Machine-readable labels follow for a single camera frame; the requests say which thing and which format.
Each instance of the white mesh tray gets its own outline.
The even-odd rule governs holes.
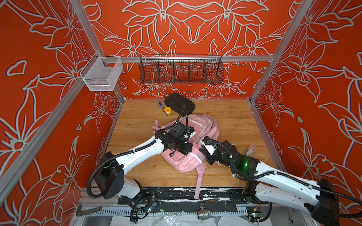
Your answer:
[[[113,91],[122,72],[123,64],[120,57],[111,65],[113,67],[108,67],[102,59],[103,57],[95,53],[80,73],[90,91]]]

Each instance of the robotic arm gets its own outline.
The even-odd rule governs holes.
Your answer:
[[[192,150],[192,144],[188,141],[194,135],[194,128],[186,127],[177,120],[172,126],[156,131],[149,140],[129,151],[116,155],[105,153],[88,181],[88,195],[91,198],[103,196],[105,199],[115,195],[134,198],[140,193],[141,185],[135,180],[125,178],[124,175],[139,163],[167,149],[187,155]],[[359,205],[362,205],[362,202],[335,192],[327,180],[316,182],[282,172],[255,158],[239,154],[237,148],[228,141],[220,143],[204,137],[201,142],[203,145],[199,150],[210,165],[217,161],[230,167],[232,176],[248,181],[243,191],[245,201],[260,200],[292,207],[311,214],[316,221],[325,226],[339,225],[339,217],[362,217],[362,212],[339,214],[337,196],[350,199]],[[91,192],[93,179],[101,191],[100,194],[95,195]]]

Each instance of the red floral wallpaper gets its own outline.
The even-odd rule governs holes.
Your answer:
[[[82,0],[107,56],[142,54],[274,54],[301,1],[284,0]],[[143,85],[138,65],[124,64],[118,85],[130,99],[249,98],[266,62],[225,63],[215,85]]]
[[[69,0],[0,3],[0,176],[64,97],[94,51]],[[76,97],[0,207],[0,225],[68,225],[120,102]]]
[[[362,199],[362,2],[314,1],[256,106],[289,173]],[[340,212],[357,205],[340,199]],[[341,225],[362,225],[361,218]]]

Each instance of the wood grain surface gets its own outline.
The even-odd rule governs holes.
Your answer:
[[[256,147],[252,157],[274,166],[270,154],[256,126],[246,101],[240,100],[193,100],[196,105],[194,114],[208,114],[213,117],[219,128],[218,141],[228,140],[242,153],[250,144]],[[148,140],[153,133],[151,126],[158,119],[160,125],[176,120],[178,113],[172,112],[166,117],[156,100],[126,100],[118,118],[108,150],[113,154],[127,151]],[[197,172],[179,173],[161,156],[155,155],[134,167],[127,175],[137,179],[142,186],[196,186]],[[202,179],[203,187],[244,187],[245,182],[231,175],[228,167],[210,166]]]

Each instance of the pink backpack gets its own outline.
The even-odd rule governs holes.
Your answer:
[[[186,117],[180,118],[179,122],[186,124]],[[165,128],[172,125],[174,122],[169,122],[166,125],[162,126]],[[155,133],[155,129],[161,129],[158,126],[158,121],[155,120],[156,126],[152,126],[152,131]],[[194,169],[197,170],[198,178],[195,189],[195,199],[199,199],[201,181],[203,173],[205,172],[206,163],[204,162],[205,156],[199,151],[201,148],[201,142],[205,136],[210,137],[211,139],[216,140],[219,137],[220,131],[216,121],[209,115],[188,115],[188,126],[191,126],[195,129],[195,136],[190,139],[192,143],[192,151],[187,155],[183,155],[180,152],[176,151],[173,156],[170,156],[172,151],[170,149],[161,153],[164,159],[177,171],[179,172],[189,172]]]

